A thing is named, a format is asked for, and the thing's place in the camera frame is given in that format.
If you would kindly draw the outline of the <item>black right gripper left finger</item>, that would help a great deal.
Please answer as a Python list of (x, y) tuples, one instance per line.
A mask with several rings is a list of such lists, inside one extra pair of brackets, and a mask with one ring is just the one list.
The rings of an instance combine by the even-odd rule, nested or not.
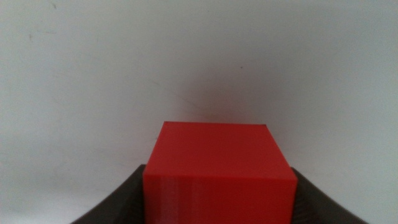
[(145, 223), (142, 175), (140, 165), (116, 190), (72, 224)]

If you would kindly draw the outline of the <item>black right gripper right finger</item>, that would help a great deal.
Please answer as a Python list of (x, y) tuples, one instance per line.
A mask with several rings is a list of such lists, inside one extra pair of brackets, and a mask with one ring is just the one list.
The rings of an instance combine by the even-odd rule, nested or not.
[(298, 178), (291, 224), (368, 224), (351, 213), (318, 187), (297, 169)]

